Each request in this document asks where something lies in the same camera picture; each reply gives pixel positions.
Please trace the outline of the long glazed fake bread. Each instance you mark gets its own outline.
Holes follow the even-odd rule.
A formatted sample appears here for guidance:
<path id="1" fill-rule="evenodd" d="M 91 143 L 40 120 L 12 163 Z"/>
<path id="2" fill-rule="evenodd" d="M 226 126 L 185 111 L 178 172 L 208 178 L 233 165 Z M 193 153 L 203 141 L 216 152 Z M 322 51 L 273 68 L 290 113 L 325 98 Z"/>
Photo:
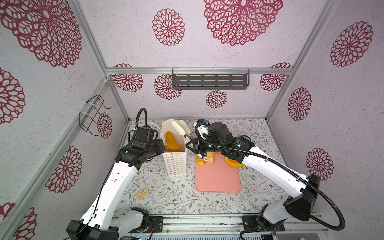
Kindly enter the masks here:
<path id="1" fill-rule="evenodd" d="M 172 132 L 166 132 L 165 147 L 169 153 L 178 153 L 182 151 Z"/>

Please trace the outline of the white printed paper bag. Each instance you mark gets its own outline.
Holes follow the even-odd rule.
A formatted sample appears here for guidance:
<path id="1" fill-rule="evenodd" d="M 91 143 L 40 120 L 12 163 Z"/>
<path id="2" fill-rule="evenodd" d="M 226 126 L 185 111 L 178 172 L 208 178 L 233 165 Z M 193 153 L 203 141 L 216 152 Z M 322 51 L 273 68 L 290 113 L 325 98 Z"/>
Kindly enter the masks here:
<path id="1" fill-rule="evenodd" d="M 155 157 L 156 163 L 161 163 L 168 177 L 179 177 L 187 174 L 187 148 L 191 131 L 183 120 L 166 120 L 156 127 L 160 133 L 160 139 L 164 142 L 165 152 Z"/>

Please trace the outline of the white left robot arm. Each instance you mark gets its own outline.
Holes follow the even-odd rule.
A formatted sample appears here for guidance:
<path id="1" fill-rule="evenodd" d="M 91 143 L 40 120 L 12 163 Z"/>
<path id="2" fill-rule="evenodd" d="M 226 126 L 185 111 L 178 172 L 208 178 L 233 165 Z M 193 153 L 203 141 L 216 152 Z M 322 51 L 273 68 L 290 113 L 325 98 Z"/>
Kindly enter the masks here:
<path id="1" fill-rule="evenodd" d="M 119 150 L 116 162 L 104 180 L 102 189 L 80 220 L 67 226 L 69 240 L 119 240 L 131 231 L 149 227 L 149 212 L 134 207 L 114 219 L 114 213 L 125 189 L 143 163 L 165 152 L 163 140 L 133 140 Z"/>

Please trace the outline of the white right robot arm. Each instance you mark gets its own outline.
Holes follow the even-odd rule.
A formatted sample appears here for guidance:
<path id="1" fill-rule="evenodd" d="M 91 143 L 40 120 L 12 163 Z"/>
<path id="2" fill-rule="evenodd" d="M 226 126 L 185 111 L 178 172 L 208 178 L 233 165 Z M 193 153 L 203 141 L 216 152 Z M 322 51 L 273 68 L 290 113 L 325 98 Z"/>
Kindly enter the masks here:
<path id="1" fill-rule="evenodd" d="M 220 152 L 229 159 L 241 162 L 246 167 L 253 168 L 280 186 L 287 194 L 286 199 L 263 207 L 258 216 L 261 226 L 272 226 L 280 221 L 296 218 L 300 221 L 309 221 L 317 195 L 315 191 L 307 187 L 307 183 L 319 186 L 317 177 L 305 175 L 284 169 L 284 165 L 270 158 L 260 148 L 256 147 L 248 137 L 240 136 L 233 138 L 228 146 L 219 147 L 220 142 L 212 139 L 204 141 L 194 138 L 187 141 L 186 148 L 193 153 L 203 155 L 207 152 Z"/>

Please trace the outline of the sesame fake bread roll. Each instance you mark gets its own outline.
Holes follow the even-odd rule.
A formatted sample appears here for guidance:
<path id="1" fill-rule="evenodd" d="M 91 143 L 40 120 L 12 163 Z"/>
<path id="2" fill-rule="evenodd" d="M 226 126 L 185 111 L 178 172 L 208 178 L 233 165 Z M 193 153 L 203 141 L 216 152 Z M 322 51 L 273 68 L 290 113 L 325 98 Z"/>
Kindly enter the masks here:
<path id="1" fill-rule="evenodd" d="M 196 163 L 200 166 L 204 164 L 212 164 L 215 161 L 215 153 L 214 152 L 208 152 L 204 154 L 197 154 L 196 155 Z"/>

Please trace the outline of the round orange fake bun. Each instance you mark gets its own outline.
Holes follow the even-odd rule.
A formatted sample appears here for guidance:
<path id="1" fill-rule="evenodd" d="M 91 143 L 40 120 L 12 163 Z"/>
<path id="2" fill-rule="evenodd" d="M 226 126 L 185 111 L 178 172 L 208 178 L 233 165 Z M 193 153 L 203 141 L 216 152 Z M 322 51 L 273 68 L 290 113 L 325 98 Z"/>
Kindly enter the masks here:
<path id="1" fill-rule="evenodd" d="M 229 158 L 227 158 L 227 157 L 225 157 L 225 161 L 226 161 L 226 163 L 227 163 L 230 167 L 233 167 L 233 168 L 242 168 L 242 167 L 245 166 L 244 164 L 241 164 L 241 163 L 239 163 L 239 162 L 237 162 L 237 161 L 235 161 L 235 160 L 231 160 L 231 159 L 229 159 Z"/>

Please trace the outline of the pink tray mat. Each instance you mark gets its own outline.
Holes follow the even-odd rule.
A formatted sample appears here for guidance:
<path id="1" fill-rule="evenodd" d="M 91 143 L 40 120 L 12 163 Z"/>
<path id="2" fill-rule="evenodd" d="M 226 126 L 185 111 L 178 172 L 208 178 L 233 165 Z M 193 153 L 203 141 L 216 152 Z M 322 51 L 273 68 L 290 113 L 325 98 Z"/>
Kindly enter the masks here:
<path id="1" fill-rule="evenodd" d="M 220 153 L 214 162 L 195 165 L 195 187 L 202 193 L 238 193 L 242 189 L 238 168 L 231 167 Z"/>

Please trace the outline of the small wooden block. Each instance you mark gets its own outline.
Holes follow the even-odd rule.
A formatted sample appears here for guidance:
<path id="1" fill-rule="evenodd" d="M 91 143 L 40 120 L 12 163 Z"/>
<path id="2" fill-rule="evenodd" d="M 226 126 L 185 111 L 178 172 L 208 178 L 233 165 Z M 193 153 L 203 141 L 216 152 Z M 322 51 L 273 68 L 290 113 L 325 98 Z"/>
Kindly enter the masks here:
<path id="1" fill-rule="evenodd" d="M 142 197 L 144 197 L 147 194 L 148 194 L 148 190 L 147 189 L 143 189 L 140 192 L 136 193 L 136 197 L 137 197 L 137 199 L 141 199 Z"/>

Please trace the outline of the grey wall shelf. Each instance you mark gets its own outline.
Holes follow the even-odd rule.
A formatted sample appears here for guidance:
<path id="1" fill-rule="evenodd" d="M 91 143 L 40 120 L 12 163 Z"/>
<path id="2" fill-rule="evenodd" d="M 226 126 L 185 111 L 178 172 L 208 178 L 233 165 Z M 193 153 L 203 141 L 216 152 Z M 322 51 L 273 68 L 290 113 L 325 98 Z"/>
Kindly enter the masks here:
<path id="1" fill-rule="evenodd" d="M 172 69 L 174 90 L 246 90 L 250 85 L 249 69 L 234 73 L 180 73 Z"/>

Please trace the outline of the metal base rail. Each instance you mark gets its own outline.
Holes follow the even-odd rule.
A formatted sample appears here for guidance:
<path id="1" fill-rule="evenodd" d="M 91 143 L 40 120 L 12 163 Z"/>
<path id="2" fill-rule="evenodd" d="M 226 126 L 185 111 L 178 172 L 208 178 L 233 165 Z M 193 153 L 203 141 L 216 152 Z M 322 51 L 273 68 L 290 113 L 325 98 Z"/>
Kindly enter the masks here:
<path id="1" fill-rule="evenodd" d="M 150 215 L 155 227 L 128 233 L 124 240 L 239 240 L 256 229 L 256 214 Z M 330 231 L 313 220 L 290 218 L 270 231 L 247 233 L 246 240 L 330 240 Z"/>

